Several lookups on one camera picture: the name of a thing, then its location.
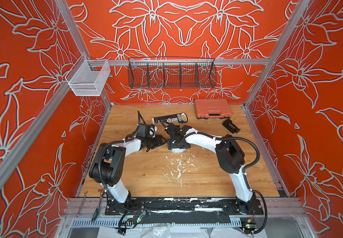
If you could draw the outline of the white alarm device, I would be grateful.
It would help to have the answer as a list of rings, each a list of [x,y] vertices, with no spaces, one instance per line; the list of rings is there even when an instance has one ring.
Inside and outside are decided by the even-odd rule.
[[[179,149],[179,148],[174,148],[171,150],[173,153],[183,153],[185,151],[185,149]]]

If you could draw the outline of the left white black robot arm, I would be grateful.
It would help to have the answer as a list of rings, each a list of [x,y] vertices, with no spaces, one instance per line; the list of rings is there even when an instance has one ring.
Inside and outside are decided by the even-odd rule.
[[[154,137],[136,137],[128,135],[125,139],[102,143],[89,170],[89,177],[103,187],[104,193],[119,209],[134,211],[131,193],[121,179],[125,157],[142,149],[150,151],[163,146],[167,140],[162,135]]]

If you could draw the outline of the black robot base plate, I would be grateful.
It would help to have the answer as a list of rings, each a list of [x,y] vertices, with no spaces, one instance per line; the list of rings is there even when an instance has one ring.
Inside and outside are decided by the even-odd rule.
[[[226,215],[263,215],[264,206],[253,198],[243,202],[235,197],[134,197],[135,208],[154,212],[223,212]]]

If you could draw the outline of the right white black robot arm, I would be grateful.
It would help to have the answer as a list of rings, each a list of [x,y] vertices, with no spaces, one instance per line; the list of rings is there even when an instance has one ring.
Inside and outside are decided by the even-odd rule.
[[[229,174],[232,180],[236,204],[241,214],[264,213],[260,201],[256,197],[260,193],[251,188],[246,173],[247,168],[256,165],[260,160],[260,151],[253,142],[228,134],[224,137],[210,135],[190,126],[180,127],[172,123],[163,124],[163,126],[165,132],[170,136],[167,141],[170,150],[184,150],[188,145],[194,144],[216,154],[219,166]],[[256,153],[254,161],[249,164],[245,163],[245,153],[238,141],[246,142],[253,147]]]

